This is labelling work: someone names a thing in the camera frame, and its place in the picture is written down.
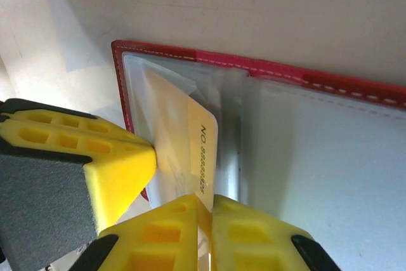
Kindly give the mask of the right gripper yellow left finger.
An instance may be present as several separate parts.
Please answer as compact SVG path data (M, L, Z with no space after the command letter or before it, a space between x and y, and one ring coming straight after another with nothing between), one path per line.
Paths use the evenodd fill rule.
M197 270L197 197L184 195L102 231L72 270Z

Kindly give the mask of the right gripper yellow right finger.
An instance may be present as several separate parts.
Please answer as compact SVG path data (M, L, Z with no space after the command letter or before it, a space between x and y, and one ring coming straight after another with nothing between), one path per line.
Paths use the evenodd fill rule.
M339 270L305 230L222 195L214 196L212 270Z

